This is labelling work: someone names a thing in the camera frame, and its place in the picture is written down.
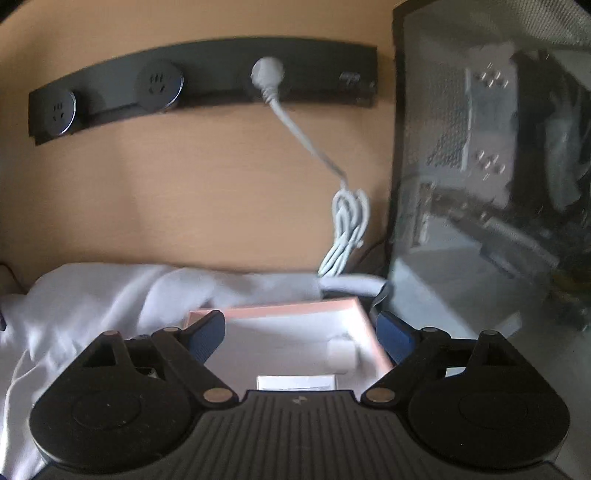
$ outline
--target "round metal screw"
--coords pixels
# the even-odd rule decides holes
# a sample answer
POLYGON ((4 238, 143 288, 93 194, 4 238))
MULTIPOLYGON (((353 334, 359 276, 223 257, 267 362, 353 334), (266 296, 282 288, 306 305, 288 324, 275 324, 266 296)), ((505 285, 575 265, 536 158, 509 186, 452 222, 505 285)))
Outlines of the round metal screw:
POLYGON ((227 388, 210 388, 203 394, 203 398, 209 403, 224 403, 230 400, 233 393, 227 388))
POLYGON ((365 397, 372 403, 388 403, 394 399, 396 393, 389 388, 376 387, 365 392, 365 397))

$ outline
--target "open box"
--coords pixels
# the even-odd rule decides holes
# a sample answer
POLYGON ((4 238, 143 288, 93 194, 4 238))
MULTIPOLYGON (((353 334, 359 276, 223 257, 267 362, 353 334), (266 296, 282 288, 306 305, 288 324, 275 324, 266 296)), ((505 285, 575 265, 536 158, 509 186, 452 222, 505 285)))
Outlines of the open box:
MULTIPOLYGON (((191 312, 186 326, 210 310, 191 312)), ((222 309, 226 336, 206 366, 241 398, 256 390, 259 375, 333 374, 327 343, 348 337, 357 345, 357 368, 336 375, 338 390, 357 399, 392 369, 356 298, 222 309)))

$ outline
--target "white cable bundle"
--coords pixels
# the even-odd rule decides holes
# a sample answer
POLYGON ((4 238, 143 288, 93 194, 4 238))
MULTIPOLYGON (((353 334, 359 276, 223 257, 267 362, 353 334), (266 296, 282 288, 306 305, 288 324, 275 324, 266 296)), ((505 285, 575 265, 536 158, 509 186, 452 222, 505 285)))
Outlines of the white cable bundle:
POLYGON ((369 223, 369 200, 363 190, 352 192, 347 185, 347 175, 324 152, 318 150, 308 136, 290 118, 279 103, 278 87, 283 81, 283 65, 273 57, 264 57, 252 68, 251 79, 276 116, 302 145, 322 161, 340 178, 340 190, 332 201, 335 225, 335 242, 318 269, 320 277, 334 277, 345 269, 354 248, 363 245, 363 236, 369 223))

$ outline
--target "wooden wall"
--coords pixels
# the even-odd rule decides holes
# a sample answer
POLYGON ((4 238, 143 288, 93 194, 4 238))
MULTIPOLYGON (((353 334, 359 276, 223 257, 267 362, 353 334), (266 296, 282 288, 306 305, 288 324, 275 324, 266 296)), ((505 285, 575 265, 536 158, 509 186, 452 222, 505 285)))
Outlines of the wooden wall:
POLYGON ((394 73, 390 0, 30 0, 0 25, 0 260, 26 283, 66 262, 315 270, 338 181, 264 105, 116 122, 35 147, 28 92, 172 43, 294 35, 378 46, 379 102, 291 106, 372 199, 384 232, 394 73))

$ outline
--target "white cylindrical object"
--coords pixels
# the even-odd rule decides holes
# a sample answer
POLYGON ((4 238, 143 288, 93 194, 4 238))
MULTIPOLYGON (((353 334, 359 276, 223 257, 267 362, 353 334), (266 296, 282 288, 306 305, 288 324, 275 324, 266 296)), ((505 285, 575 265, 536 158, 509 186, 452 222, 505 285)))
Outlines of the white cylindrical object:
POLYGON ((357 345, 353 340, 334 338, 328 341, 326 364, 331 373, 345 374, 357 368, 357 345))

